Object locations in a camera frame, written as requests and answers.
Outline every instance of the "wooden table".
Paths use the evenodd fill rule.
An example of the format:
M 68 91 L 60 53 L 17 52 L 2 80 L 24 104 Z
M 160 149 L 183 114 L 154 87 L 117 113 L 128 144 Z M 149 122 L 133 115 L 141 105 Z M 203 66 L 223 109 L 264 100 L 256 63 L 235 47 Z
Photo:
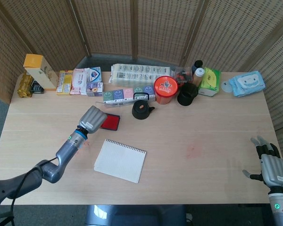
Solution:
M 222 81 L 237 74 L 222 73 Z M 116 89 L 108 77 L 104 72 L 105 90 Z M 54 91 L 19 98 L 15 91 L 0 139 L 0 179 L 53 158 L 96 101 L 102 98 Z M 263 92 L 236 98 L 220 90 L 214 97 L 198 95 L 186 107 L 176 98 L 150 106 L 156 109 L 142 121 L 132 116 L 132 105 L 121 107 L 118 131 L 89 135 L 59 182 L 44 180 L 16 204 L 268 203 L 268 188 L 242 173 L 260 172 L 251 137 L 278 146 Z M 93 170 L 106 138 L 147 151 L 138 184 Z

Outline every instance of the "red container lid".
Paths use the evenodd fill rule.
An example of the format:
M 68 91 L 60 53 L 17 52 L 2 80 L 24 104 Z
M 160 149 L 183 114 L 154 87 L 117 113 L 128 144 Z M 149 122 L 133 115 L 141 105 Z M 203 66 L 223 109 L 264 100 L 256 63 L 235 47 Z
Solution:
M 170 76 L 161 76 L 155 80 L 155 92 L 161 97 L 172 97 L 178 90 L 178 85 L 175 79 Z

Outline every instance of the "notepad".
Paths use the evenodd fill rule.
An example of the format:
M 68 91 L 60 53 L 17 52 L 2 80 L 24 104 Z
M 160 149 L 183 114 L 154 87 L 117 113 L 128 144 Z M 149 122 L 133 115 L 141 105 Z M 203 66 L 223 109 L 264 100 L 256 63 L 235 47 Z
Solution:
M 138 183 L 146 151 L 106 139 L 94 170 Z

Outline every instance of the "black mug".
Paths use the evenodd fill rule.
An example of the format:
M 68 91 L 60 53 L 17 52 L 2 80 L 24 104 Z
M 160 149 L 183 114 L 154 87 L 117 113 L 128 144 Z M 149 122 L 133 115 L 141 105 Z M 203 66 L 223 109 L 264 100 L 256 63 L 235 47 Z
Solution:
M 148 93 L 134 93 L 133 94 L 133 100 L 135 99 L 135 94 L 146 94 L 148 95 L 148 101 L 149 101 L 149 94 Z M 150 115 L 150 113 L 153 111 L 155 107 L 149 107 L 149 102 L 145 100 L 137 100 L 133 104 L 132 107 L 132 115 L 136 119 L 146 119 Z
M 196 85 L 192 83 L 186 82 L 178 96 L 177 96 L 177 101 L 183 106 L 188 106 L 192 103 L 193 99 L 198 95 L 198 88 Z

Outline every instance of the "red canister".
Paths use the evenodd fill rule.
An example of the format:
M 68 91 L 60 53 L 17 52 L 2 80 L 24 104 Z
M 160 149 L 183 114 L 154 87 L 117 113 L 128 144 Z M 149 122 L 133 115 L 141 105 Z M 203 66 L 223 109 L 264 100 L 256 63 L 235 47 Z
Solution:
M 169 103 L 178 90 L 175 79 L 170 76 L 161 76 L 154 83 L 156 101 L 165 105 Z

